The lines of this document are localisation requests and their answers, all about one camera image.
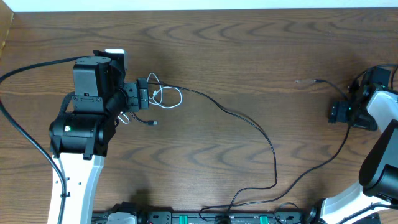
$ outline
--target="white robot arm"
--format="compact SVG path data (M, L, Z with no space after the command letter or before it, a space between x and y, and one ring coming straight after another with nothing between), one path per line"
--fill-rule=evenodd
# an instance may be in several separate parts
M115 120L121 111L149 107L147 80L124 82L127 55L123 49L94 53L76 60L75 92L64 98L60 114L50 126L50 150L67 181L67 190L62 194L61 181L53 169L49 224L58 223L60 211L63 224L91 223L96 186L108 143L116 132ZM66 113L71 100L74 110Z
M359 181L342 193L320 202L310 223L354 223L374 212L396 207L398 200L398 94L383 85L363 86L356 112L348 112L355 124L366 110L382 136L362 164Z

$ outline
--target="white wall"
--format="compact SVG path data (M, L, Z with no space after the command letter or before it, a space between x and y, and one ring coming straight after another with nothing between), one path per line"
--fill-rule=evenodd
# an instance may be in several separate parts
M14 12L398 7L398 0L3 0Z

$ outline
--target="green terminal block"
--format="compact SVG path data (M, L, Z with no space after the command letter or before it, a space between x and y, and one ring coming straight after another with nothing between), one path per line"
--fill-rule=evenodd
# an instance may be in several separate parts
M260 216L260 224L268 224L268 216Z
M180 224L188 224L188 216L180 215Z

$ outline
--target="coiled white cable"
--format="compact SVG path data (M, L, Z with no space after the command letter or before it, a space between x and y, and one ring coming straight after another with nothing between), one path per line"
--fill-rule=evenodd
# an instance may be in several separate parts
M160 80L157 78L156 74L153 73L153 72L151 72L151 73L148 75L148 78L147 78L147 81L148 81L148 82L149 82L149 79L150 79L151 76L154 76L155 79L156 79L156 81L157 81L157 83L160 83ZM162 105L162 101L163 101L163 90L164 90L164 89L174 89L174 90L177 90L178 93L180 94L180 102L177 103L176 105L173 105L173 106L164 106L164 105ZM158 101L155 100L155 97L157 96L157 94L158 94L159 92L160 92L160 101L158 102ZM149 96L149 103L152 104L152 105L158 105L159 107L164 108L164 109L171 109L171 108L174 108L174 107L176 107L176 106L180 106L181 103L182 103L182 93L181 93L181 90L179 90L178 88L169 87L169 86L163 86L163 87L162 87L162 85L159 84L159 89L158 89L158 90L155 90L155 91L154 91L154 94L153 94L152 96Z

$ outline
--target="wooden table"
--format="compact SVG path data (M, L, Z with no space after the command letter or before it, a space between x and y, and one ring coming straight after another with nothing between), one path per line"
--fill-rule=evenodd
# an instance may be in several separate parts
M277 154L279 182L242 193L237 202L283 193L305 170L338 149L345 124L329 124L340 95L365 68L398 61L398 9L17 13L0 73L79 55L124 48L127 81L155 72L170 84L209 94L260 124ZM6 80L1 98L13 117L49 148L48 128L73 91L73 63L38 68ZM122 201L199 210L226 204L242 187L273 183L272 153L250 125L212 102L183 93L181 106L152 106L137 115L158 126L120 125L109 144L95 210ZM178 95L166 94L168 103ZM0 223L44 223L52 171L43 156L0 116ZM340 155L306 175L284 198L240 210L273 210L283 202L311 207L358 179L379 132L352 129ZM382 213L395 223L398 213Z

